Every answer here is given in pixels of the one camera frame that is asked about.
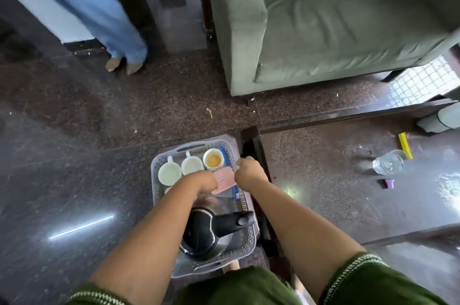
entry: kettle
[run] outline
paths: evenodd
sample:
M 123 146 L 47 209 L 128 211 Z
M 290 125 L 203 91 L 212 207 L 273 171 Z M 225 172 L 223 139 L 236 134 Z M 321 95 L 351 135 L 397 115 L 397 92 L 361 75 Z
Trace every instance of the kettle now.
M 226 250 L 233 232 L 254 222 L 253 211 L 225 213 L 218 198 L 200 197 L 192 206 L 179 248 L 192 259 L 212 259 Z

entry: black kettle handle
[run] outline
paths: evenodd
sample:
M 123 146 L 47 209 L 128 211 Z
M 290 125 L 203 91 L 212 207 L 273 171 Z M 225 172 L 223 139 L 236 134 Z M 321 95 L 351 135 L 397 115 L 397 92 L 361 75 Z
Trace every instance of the black kettle handle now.
M 223 237 L 247 228 L 254 224 L 255 221 L 256 214 L 253 211 L 237 211 L 217 215 L 213 219 L 213 231 L 217 237 Z

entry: purple object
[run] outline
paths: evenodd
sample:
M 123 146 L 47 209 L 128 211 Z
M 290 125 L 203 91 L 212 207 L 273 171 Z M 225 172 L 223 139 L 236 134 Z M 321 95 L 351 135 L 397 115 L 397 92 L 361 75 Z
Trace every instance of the purple object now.
M 384 179 L 386 188 L 395 188 L 395 181 L 393 179 Z

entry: green sofa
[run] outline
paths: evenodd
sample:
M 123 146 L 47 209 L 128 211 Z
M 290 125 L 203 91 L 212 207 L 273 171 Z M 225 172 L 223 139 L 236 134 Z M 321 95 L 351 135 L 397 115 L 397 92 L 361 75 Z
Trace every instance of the green sofa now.
M 232 95 L 424 65 L 460 42 L 460 0 L 211 0 Z

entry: glass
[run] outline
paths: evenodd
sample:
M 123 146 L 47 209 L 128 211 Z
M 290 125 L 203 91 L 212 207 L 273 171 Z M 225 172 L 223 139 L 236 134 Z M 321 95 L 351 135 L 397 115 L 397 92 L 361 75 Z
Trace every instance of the glass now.
M 393 150 L 372 161 L 372 168 L 377 174 L 390 175 L 403 170 L 404 160 L 408 159 L 402 150 Z

